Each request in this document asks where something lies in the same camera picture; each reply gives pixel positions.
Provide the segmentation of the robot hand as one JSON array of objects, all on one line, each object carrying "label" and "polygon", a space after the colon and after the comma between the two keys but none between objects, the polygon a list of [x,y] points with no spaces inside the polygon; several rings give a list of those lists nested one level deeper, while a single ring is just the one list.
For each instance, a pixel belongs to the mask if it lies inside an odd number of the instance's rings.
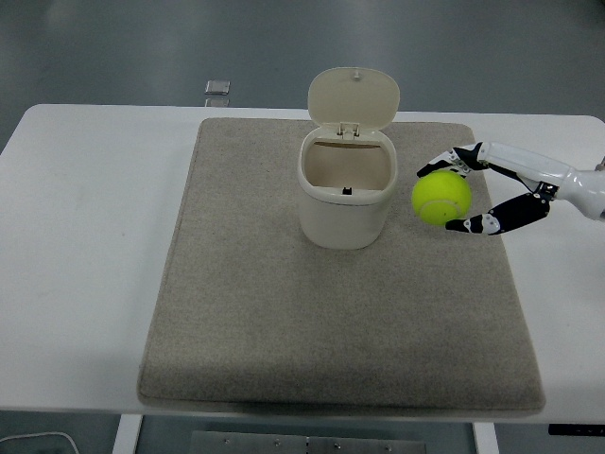
[{"label": "robot hand", "polygon": [[425,177],[448,170],[465,178],[473,171],[491,169],[525,186],[527,193],[504,201],[488,212],[445,223],[450,231],[500,235],[545,218],[554,200],[568,201],[585,217],[604,220],[604,165],[577,170],[539,153],[494,142],[453,147],[418,172]]}]

